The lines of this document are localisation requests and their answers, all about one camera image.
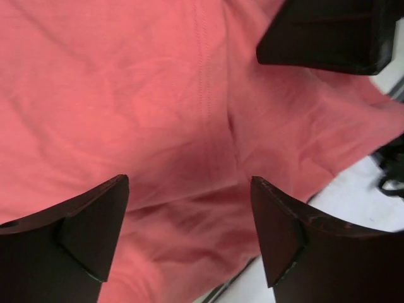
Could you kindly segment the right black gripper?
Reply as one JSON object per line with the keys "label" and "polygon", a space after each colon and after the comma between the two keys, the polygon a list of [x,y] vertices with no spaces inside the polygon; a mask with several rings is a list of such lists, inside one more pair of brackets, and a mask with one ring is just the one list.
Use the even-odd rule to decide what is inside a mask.
{"label": "right black gripper", "polygon": [[288,0],[256,48],[263,65],[373,76],[392,60],[403,1]]}

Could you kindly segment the red t-shirt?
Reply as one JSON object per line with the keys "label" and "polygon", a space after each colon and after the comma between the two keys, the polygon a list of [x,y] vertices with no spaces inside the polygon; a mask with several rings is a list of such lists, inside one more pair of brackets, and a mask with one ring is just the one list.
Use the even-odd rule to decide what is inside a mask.
{"label": "red t-shirt", "polygon": [[1,220],[118,174],[101,302],[192,302],[259,253],[249,180],[307,201],[403,132],[367,77],[262,66],[280,1],[2,1]]}

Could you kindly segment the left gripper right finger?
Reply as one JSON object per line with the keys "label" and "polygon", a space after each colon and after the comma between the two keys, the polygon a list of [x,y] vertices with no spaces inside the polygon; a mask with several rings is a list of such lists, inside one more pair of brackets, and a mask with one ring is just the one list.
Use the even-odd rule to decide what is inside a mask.
{"label": "left gripper right finger", "polygon": [[251,179],[266,281],[277,302],[402,302],[403,232],[346,222]]}

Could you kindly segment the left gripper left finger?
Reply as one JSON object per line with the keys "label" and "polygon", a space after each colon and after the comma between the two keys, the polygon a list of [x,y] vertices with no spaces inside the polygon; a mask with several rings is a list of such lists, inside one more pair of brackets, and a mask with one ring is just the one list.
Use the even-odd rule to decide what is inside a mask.
{"label": "left gripper left finger", "polygon": [[108,280],[129,178],[1,225],[1,302],[96,302]]}

